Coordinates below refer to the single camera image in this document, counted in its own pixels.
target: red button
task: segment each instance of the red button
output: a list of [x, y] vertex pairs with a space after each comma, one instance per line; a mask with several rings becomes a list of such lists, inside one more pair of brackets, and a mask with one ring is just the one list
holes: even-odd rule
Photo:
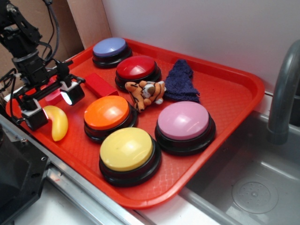
[[155, 61], [145, 55], [129, 57], [117, 66], [118, 75], [126, 80], [136, 80], [148, 76], [155, 69]]

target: stainless steel sink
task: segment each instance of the stainless steel sink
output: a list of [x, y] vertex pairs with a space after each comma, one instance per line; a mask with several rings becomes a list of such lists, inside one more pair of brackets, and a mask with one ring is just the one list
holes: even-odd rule
[[266, 140], [268, 117], [253, 112], [180, 193], [220, 224], [300, 224], [300, 129]]

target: toy banana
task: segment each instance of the toy banana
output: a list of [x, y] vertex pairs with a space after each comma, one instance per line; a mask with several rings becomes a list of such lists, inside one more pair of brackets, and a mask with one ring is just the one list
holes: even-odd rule
[[68, 118], [59, 107], [47, 105], [43, 108], [49, 120], [52, 120], [52, 139], [60, 141], [68, 131]]

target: purple cloth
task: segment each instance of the purple cloth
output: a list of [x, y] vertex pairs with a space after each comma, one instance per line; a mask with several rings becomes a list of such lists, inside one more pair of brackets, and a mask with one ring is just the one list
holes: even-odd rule
[[199, 91], [192, 84], [193, 70], [185, 60], [177, 60], [165, 80], [164, 98], [200, 103]]

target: stuffed tiger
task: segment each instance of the stuffed tiger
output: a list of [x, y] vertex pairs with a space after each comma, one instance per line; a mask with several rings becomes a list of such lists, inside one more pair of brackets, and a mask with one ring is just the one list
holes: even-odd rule
[[134, 108], [139, 112], [143, 112], [146, 106], [155, 102], [156, 104], [162, 104], [163, 95], [165, 93], [165, 82], [160, 81], [147, 82], [141, 81], [140, 83], [127, 82], [125, 89], [129, 92], [131, 99], [134, 102]]

